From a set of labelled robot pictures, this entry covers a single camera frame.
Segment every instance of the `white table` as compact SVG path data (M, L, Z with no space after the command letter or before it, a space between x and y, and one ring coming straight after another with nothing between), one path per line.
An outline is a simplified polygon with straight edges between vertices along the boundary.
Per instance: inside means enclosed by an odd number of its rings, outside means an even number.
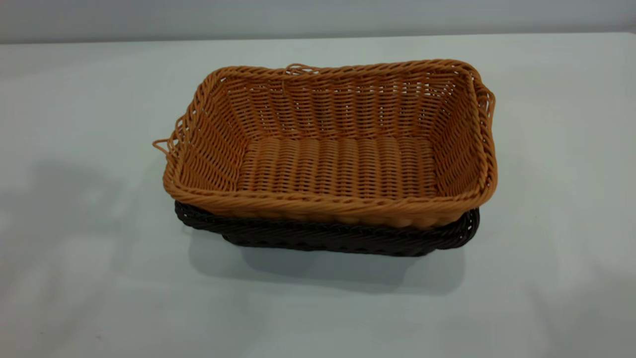
M233 64L474 65L499 188L421 259L186 228L151 146ZM3 357L633 357L636 36L0 46Z

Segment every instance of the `basket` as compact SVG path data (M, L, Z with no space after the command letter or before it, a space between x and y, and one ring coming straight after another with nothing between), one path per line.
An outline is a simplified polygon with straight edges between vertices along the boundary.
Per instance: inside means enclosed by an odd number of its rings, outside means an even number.
M216 215L428 229L493 194L494 104L454 60L228 67L154 146L165 190Z
M436 249L464 246L477 232L480 219L479 209L474 209L456 222L423 231L339 222L228 218L178 201L174 208L187 226L219 233L234 245L403 257L424 256Z

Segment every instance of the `gray wall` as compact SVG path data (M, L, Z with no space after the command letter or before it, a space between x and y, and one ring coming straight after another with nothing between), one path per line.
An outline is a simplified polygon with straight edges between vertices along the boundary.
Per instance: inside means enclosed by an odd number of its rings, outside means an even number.
M634 28L636 0L0 0L5 43Z

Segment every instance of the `wicker basket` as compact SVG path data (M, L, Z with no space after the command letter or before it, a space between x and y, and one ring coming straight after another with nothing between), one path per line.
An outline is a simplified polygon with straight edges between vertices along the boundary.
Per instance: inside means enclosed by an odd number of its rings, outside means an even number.
M234 245L335 251L389 256L423 256L440 249L464 246L479 227L479 209L451 224L431 230L385 226L347 225L267 218L228 218L213 215L178 201L175 212L195 229L223 235Z
M165 190L216 215L428 229L493 194L494 104L453 60L229 67L154 145Z

